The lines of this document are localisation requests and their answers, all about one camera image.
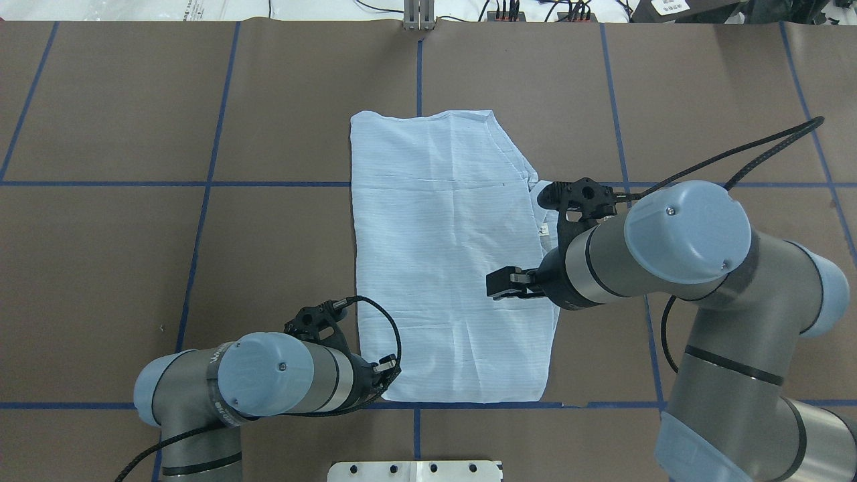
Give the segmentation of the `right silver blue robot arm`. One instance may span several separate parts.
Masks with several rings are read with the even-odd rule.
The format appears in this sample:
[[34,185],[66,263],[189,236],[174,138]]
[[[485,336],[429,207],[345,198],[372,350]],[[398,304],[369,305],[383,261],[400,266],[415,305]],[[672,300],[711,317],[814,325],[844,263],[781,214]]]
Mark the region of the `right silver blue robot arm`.
[[854,481],[855,423],[784,397],[797,342],[844,317],[847,278],[798,243],[754,229],[715,183],[647,194],[549,183],[559,244],[536,268],[486,276],[489,298],[588,309],[652,293],[697,307],[655,458],[676,481]]

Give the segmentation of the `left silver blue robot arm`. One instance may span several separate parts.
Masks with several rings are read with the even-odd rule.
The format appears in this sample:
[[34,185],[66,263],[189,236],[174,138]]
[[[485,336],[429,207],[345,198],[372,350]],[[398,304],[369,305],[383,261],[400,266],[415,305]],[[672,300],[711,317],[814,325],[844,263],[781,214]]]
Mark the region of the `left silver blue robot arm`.
[[[370,362],[351,348],[339,323],[351,305],[376,308],[392,328],[394,353]],[[394,318],[374,300],[352,296],[300,309],[281,332],[247,333],[215,348],[187,349],[149,362],[133,404],[160,440],[120,471],[123,481],[161,451],[165,481],[240,481],[242,426],[269,417],[337,417],[376,403],[401,372]]]

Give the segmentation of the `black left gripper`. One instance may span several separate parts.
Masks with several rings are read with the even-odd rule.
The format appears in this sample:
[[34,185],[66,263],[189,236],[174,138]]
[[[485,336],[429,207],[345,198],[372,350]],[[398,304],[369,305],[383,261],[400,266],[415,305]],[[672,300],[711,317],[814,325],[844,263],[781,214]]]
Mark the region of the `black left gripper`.
[[353,353],[339,322],[347,308],[358,300],[327,300],[320,305],[305,306],[284,325],[285,335],[309,347],[323,347],[333,357],[334,385],[330,399],[318,410],[361,410],[376,403],[401,374],[403,345],[394,318],[374,300],[364,302],[377,309],[388,320],[396,343],[395,353],[370,362]]

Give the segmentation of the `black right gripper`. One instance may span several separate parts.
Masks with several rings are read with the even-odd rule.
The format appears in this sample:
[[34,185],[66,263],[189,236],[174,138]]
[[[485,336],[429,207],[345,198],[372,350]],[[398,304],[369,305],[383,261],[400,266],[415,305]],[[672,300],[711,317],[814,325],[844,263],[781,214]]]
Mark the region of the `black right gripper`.
[[552,182],[538,194],[538,205],[558,214],[558,245],[538,268],[503,266],[485,276],[486,295],[548,299],[560,309],[588,309],[619,301],[619,294],[598,280],[590,256],[599,220],[617,214],[619,196],[612,187],[584,177]]

